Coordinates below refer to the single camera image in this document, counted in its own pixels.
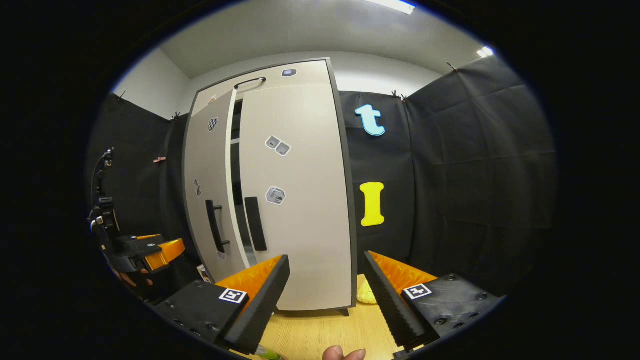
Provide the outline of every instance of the human hand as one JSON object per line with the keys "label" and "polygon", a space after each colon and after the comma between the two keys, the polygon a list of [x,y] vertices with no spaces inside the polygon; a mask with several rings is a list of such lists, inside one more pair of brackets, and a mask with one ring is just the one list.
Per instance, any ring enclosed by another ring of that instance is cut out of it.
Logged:
{"label": "human hand", "polygon": [[361,349],[344,356],[342,347],[340,347],[340,345],[336,345],[334,347],[329,347],[324,351],[322,354],[322,360],[364,360],[366,355],[367,351],[365,349]]}

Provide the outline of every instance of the white wall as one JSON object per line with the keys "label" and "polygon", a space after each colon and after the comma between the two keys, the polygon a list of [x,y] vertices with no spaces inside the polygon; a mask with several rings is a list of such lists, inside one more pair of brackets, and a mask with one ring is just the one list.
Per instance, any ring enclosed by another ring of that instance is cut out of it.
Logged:
{"label": "white wall", "polygon": [[276,54],[227,65],[192,79],[182,94],[177,111],[181,113],[191,111],[191,104],[198,90],[226,78],[260,67],[310,58],[331,58],[338,90],[341,91],[391,95],[391,92],[396,90],[398,96],[400,94],[409,96],[442,76],[435,71],[403,61],[368,54],[343,51]]}
{"label": "white wall", "polygon": [[152,51],[137,63],[112,92],[143,109],[169,119],[179,110],[189,77],[160,49]]}

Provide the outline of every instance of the cabinet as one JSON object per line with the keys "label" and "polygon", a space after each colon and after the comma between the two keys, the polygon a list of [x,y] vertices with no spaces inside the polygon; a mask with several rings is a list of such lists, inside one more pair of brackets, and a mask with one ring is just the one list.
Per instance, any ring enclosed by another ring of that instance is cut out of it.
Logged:
{"label": "cabinet", "polygon": [[279,310],[355,306],[353,187],[330,60],[227,79],[198,92],[191,114],[185,206],[213,279],[287,254]]}

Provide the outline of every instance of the black handle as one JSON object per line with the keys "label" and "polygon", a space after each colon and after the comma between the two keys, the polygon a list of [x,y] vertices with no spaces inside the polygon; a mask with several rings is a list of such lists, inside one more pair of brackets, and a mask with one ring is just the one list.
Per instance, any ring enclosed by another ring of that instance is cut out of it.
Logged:
{"label": "black handle", "polygon": [[258,198],[245,197],[244,208],[246,209],[246,221],[249,223],[249,230],[253,239],[253,248],[256,251],[267,251],[267,242],[264,239],[260,209],[258,208]]}
{"label": "black handle", "polygon": [[262,81],[267,81],[267,78],[255,78],[255,79],[251,79],[251,80],[247,80],[247,81],[243,81],[240,84],[237,84],[236,86],[234,86],[234,89],[238,90],[238,87],[242,84],[246,84],[246,83],[250,83],[252,81],[256,81],[256,80],[262,80]]}
{"label": "black handle", "polygon": [[206,200],[205,203],[207,204],[207,215],[209,216],[209,225],[211,226],[213,241],[216,242],[218,251],[225,252],[223,245],[228,244],[229,241],[222,241],[222,238],[220,238],[220,230],[218,229],[218,221],[216,220],[216,210],[222,209],[222,206],[214,206],[213,200]]}

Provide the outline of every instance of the sticker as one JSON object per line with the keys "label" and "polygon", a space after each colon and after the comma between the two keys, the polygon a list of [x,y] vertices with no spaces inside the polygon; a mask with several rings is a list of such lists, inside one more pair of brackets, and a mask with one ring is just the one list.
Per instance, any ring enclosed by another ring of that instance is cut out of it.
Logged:
{"label": "sticker", "polygon": [[373,106],[365,105],[356,109],[356,114],[362,118],[362,127],[364,130],[373,136],[380,136],[385,133],[384,126],[378,126],[376,117],[381,117],[380,111],[373,110]]}
{"label": "sticker", "polygon": [[364,193],[364,218],[362,226],[380,225],[385,222],[380,210],[380,193],[385,188],[383,183],[364,183],[360,191]]}
{"label": "sticker", "polygon": [[216,125],[218,125],[217,117],[214,117],[213,119],[209,120],[209,132],[213,131],[213,128],[216,127]]}
{"label": "sticker", "polygon": [[220,295],[219,299],[240,304],[245,296],[246,296],[246,292],[244,291],[226,289],[225,292],[223,292],[222,295]]}
{"label": "sticker", "polygon": [[267,139],[267,142],[264,144],[267,145],[269,149],[273,150],[276,148],[276,146],[278,146],[279,143],[280,143],[280,139],[278,139],[275,136],[271,136],[270,138]]}
{"label": "sticker", "polygon": [[202,280],[204,280],[204,282],[212,284],[211,279],[207,275],[207,270],[204,268],[204,265],[198,266],[198,271],[200,272],[200,276],[202,277]]}
{"label": "sticker", "polygon": [[266,194],[267,202],[270,202],[276,205],[282,205],[282,202],[284,201],[286,196],[287,195],[285,194],[284,190],[277,188],[275,186],[272,186],[271,188],[269,188]]}
{"label": "sticker", "polygon": [[196,195],[198,196],[198,199],[199,199],[200,196],[202,195],[202,192],[200,191],[200,183],[198,182],[198,178],[195,178],[193,180],[193,184],[196,186]]}
{"label": "sticker", "polygon": [[289,69],[289,70],[285,70],[285,71],[283,71],[283,72],[282,72],[282,76],[283,76],[284,78],[286,78],[287,76],[293,76],[293,75],[295,75],[295,74],[297,74],[297,73],[298,73],[298,71],[297,71],[296,69]]}
{"label": "sticker", "polygon": [[427,296],[431,293],[431,290],[427,288],[424,284],[412,286],[410,288],[404,289],[404,292],[409,295],[412,300],[415,300],[419,297]]}
{"label": "sticker", "polygon": [[280,156],[286,156],[289,153],[289,150],[291,150],[291,146],[281,142],[280,145],[278,145],[278,147],[276,148],[276,152],[280,155]]}

